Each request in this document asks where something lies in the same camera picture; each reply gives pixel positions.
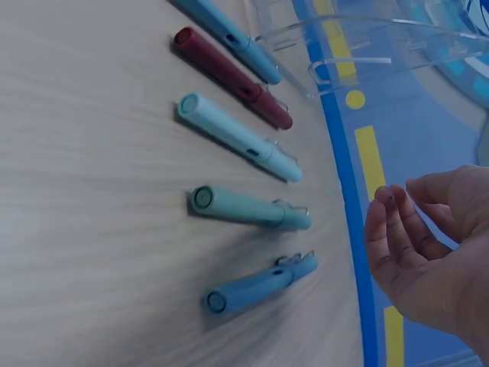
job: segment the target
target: finger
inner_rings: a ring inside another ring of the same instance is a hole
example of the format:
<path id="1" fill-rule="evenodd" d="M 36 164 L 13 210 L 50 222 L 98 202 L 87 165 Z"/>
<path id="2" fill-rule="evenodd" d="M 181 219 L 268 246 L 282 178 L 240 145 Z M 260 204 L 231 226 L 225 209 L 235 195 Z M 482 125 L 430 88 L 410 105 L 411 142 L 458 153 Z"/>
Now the finger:
<path id="1" fill-rule="evenodd" d="M 418 214 L 407 192 L 398 185 L 392 185 L 390 190 L 396 200 L 404 229 L 415 250 L 428 260 L 444 258 L 448 255 L 452 250 L 436 239 L 423 218 Z"/>
<path id="2" fill-rule="evenodd" d="M 427 204 L 415 201 L 416 205 L 453 241 L 460 243 L 461 234 L 450 207 L 445 204 Z"/>
<path id="3" fill-rule="evenodd" d="M 383 203 L 385 207 L 387 244 L 390 253 L 401 268 L 417 268 L 424 264 L 426 259 L 416 252 L 404 229 L 392 191 L 387 187 L 379 187 L 375 192 L 375 199 Z"/>
<path id="4" fill-rule="evenodd" d="M 374 200 L 368 207 L 364 236 L 372 276 L 382 291 L 392 295 L 394 283 L 403 271 L 390 256 L 386 213 L 384 205 L 379 201 Z"/>
<path id="5" fill-rule="evenodd" d="M 427 174 L 415 180 L 408 180 L 406 187 L 416 202 L 448 204 L 449 186 L 452 183 L 453 174 L 454 171 L 443 174 Z"/>

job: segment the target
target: fingernail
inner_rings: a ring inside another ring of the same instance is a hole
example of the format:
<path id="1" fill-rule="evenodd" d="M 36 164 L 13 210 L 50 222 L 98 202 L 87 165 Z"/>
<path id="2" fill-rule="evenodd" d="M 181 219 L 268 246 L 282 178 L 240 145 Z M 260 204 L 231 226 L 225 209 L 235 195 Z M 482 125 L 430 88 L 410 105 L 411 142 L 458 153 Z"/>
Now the fingernail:
<path id="1" fill-rule="evenodd" d="M 387 189 L 387 186 L 379 186 L 379 187 L 378 187 L 378 188 L 375 190 L 375 192 L 376 192 L 376 193 L 378 193 L 379 191 L 382 191 L 382 190 L 384 190 L 384 189 Z"/>

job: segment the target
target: yellow dot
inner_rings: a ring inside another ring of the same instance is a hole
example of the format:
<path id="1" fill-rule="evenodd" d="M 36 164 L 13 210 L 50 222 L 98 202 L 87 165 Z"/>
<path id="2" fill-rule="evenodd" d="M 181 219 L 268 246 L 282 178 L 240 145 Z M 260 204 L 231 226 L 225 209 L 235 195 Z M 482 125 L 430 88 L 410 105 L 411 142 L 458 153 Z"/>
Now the yellow dot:
<path id="1" fill-rule="evenodd" d="M 345 101 L 351 109 L 361 109 L 365 106 L 365 94 L 358 89 L 351 90 L 346 95 Z"/>

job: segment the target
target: mint green pen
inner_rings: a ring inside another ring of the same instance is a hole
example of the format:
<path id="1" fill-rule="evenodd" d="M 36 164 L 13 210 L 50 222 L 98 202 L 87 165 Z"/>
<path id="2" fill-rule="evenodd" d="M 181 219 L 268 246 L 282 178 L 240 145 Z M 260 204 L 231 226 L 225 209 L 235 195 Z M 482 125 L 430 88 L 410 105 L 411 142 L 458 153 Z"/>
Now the mint green pen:
<path id="1" fill-rule="evenodd" d="M 291 206 L 282 200 L 267 202 L 216 186 L 197 187 L 190 205 L 203 216 L 288 231 L 308 229 L 313 224 L 306 207 Z"/>

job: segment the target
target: light blue pen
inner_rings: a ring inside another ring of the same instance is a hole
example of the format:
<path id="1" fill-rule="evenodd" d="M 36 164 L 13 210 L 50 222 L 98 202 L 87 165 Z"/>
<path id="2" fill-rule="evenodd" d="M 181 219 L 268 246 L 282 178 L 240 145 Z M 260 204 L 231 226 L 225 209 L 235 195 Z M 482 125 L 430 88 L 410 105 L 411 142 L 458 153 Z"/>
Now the light blue pen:
<path id="1" fill-rule="evenodd" d="M 243 310 L 304 278 L 315 271 L 318 264 L 314 252 L 279 258 L 275 266 L 266 271 L 210 289 L 204 295 L 204 303 L 217 315 Z"/>
<path id="2" fill-rule="evenodd" d="M 171 0 L 194 21 L 206 28 L 224 44 L 256 76 L 265 83 L 278 84 L 281 76 L 277 65 L 241 29 L 230 21 L 210 0 Z"/>
<path id="3" fill-rule="evenodd" d="M 309 210 L 282 200 L 267 202 L 216 186 L 197 187 L 190 206 L 203 216 L 257 224 L 286 231 L 308 229 L 313 224 Z"/>
<path id="4" fill-rule="evenodd" d="M 178 104 L 178 114 L 272 174 L 293 182 L 302 179 L 296 158 L 284 153 L 276 143 L 260 138 L 200 94 L 184 96 Z"/>

